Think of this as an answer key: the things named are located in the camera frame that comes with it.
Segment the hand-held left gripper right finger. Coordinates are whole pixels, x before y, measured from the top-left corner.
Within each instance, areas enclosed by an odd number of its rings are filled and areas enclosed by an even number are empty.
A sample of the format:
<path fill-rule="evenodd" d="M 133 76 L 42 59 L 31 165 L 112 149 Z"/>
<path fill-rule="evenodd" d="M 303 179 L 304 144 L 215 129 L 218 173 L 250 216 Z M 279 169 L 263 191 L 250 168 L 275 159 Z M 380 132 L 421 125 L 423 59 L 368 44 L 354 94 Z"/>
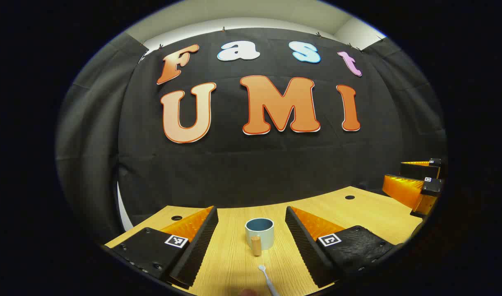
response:
<path fill-rule="evenodd" d="M 286 208 L 285 223 L 318 288 L 360 277 L 403 247 L 360 225 L 340 227 L 292 206 Z"/>

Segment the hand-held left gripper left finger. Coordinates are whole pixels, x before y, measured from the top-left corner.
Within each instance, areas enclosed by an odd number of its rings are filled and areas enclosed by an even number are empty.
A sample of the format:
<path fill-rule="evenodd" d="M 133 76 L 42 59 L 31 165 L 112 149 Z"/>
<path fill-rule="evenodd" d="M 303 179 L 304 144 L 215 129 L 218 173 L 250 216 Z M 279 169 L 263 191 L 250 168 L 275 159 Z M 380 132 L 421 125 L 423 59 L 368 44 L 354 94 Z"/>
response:
<path fill-rule="evenodd" d="M 153 282 L 191 288 L 218 221 L 216 206 L 166 206 L 111 239 L 105 251 Z"/>

